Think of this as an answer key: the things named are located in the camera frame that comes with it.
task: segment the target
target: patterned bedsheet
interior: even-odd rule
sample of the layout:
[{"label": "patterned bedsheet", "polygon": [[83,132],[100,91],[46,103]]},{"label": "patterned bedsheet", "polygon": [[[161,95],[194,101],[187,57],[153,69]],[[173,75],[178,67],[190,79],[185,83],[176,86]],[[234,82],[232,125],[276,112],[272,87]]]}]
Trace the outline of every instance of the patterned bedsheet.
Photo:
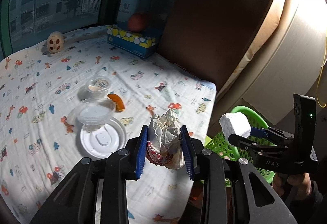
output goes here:
[{"label": "patterned bedsheet", "polygon": [[[128,138],[169,108],[202,142],[209,125],[216,94],[212,83],[157,53],[142,60],[109,45],[106,27],[65,36],[62,52],[46,55],[43,41],[0,62],[1,196],[21,223],[30,222],[61,179],[87,156],[73,109],[92,76],[108,76],[109,91],[123,99],[126,109],[114,117]],[[185,168],[169,170],[146,160],[141,179],[127,182],[129,222],[177,221],[191,188]],[[98,223],[100,207],[98,199]]]}]

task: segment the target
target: orange ball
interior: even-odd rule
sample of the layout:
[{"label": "orange ball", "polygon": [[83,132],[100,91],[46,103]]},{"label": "orange ball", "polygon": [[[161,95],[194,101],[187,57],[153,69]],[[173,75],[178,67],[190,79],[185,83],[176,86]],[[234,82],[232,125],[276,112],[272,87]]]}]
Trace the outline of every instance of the orange ball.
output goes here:
[{"label": "orange ball", "polygon": [[148,16],[146,14],[135,13],[128,19],[127,28],[129,31],[139,33],[148,26]]}]

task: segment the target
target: white plastic lid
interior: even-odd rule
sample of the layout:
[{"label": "white plastic lid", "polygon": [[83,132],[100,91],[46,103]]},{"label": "white plastic lid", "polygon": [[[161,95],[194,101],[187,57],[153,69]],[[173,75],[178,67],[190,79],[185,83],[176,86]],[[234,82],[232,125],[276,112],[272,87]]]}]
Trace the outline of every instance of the white plastic lid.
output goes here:
[{"label": "white plastic lid", "polygon": [[107,158],[123,148],[127,140],[125,128],[115,118],[100,126],[83,125],[80,136],[86,152],[98,159]]},{"label": "white plastic lid", "polygon": [[77,119],[87,125],[99,125],[111,119],[116,104],[108,98],[90,98],[83,100],[76,107]]}]

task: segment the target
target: white foam block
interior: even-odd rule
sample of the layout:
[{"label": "white foam block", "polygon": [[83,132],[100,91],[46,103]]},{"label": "white foam block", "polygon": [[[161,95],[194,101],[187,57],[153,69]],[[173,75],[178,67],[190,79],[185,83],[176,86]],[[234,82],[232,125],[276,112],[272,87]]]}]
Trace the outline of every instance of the white foam block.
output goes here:
[{"label": "white foam block", "polygon": [[247,117],[241,112],[226,113],[221,116],[219,123],[221,125],[226,141],[231,134],[236,134],[248,138],[251,134],[251,126]]}]

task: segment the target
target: silver screw head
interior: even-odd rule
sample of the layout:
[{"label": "silver screw head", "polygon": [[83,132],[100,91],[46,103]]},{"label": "silver screw head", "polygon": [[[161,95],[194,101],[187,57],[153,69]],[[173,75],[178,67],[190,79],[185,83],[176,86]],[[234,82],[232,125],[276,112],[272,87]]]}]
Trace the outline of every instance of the silver screw head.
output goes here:
[{"label": "silver screw head", "polygon": [[81,163],[83,164],[83,165],[87,165],[87,164],[89,164],[91,162],[91,159],[90,158],[82,158],[82,160],[81,160]]},{"label": "silver screw head", "polygon": [[245,158],[240,158],[240,159],[238,160],[238,162],[240,162],[242,165],[246,165],[246,164],[248,164],[248,160],[245,159]]},{"label": "silver screw head", "polygon": [[125,148],[119,149],[118,150],[118,154],[119,155],[127,155],[128,154],[128,150]]},{"label": "silver screw head", "polygon": [[202,149],[201,153],[202,153],[203,155],[211,155],[212,152],[211,152],[210,149],[205,148],[205,149]]}]

